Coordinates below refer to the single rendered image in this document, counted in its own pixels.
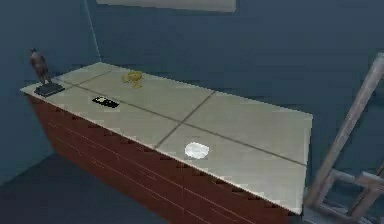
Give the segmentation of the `red chest of drawers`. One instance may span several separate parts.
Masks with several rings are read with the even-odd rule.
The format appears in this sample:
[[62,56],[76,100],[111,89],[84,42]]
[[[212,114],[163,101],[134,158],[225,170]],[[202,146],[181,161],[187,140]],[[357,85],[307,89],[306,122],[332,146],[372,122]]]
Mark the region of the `red chest of drawers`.
[[[96,63],[24,88],[55,151],[170,224],[289,224],[303,210],[310,114]],[[93,102],[103,96],[116,108]],[[197,142],[203,159],[185,154]]]

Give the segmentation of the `white round disc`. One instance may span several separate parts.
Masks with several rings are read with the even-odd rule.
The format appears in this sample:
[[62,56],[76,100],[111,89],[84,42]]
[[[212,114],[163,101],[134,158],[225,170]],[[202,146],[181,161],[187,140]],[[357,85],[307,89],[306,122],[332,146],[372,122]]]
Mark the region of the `white round disc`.
[[191,142],[185,146],[185,154],[194,159],[203,159],[209,154],[210,148],[206,145]]

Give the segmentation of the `black remote control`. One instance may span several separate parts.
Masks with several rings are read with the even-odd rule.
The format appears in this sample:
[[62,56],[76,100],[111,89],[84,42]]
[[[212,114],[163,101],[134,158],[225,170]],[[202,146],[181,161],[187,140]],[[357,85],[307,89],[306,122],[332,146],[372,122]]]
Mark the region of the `black remote control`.
[[117,102],[114,102],[108,98],[105,98],[103,96],[97,96],[93,99],[93,102],[100,104],[105,107],[110,107],[110,108],[116,108],[119,106]]

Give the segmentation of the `dark statue on black base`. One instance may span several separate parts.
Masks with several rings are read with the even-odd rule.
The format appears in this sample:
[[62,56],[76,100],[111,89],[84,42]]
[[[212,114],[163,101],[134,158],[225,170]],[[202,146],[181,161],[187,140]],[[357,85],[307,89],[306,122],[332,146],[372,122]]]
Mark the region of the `dark statue on black base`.
[[49,76],[49,69],[44,56],[41,55],[36,48],[31,48],[30,52],[30,64],[41,83],[41,86],[35,89],[35,93],[43,97],[48,97],[63,91],[64,87],[54,83]]

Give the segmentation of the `pale framed wall picture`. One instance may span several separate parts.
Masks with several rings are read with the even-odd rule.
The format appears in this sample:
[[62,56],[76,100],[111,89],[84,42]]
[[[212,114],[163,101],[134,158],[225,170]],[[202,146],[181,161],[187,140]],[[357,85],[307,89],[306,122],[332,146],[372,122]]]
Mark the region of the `pale framed wall picture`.
[[98,4],[165,9],[235,12],[237,0],[96,0]]

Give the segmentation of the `grey wooden frame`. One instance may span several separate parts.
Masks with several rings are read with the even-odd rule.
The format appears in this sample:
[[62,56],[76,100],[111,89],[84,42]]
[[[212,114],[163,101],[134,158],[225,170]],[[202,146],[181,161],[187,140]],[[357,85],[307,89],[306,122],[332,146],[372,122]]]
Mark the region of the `grey wooden frame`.
[[[374,202],[380,196],[384,196],[384,161],[376,174],[362,171],[358,176],[353,176],[334,169],[344,145],[382,80],[384,80],[384,53],[378,53],[303,201],[306,207],[332,215],[342,224],[359,224]],[[363,188],[363,192],[346,213],[341,213],[324,203],[326,195],[337,180]]]

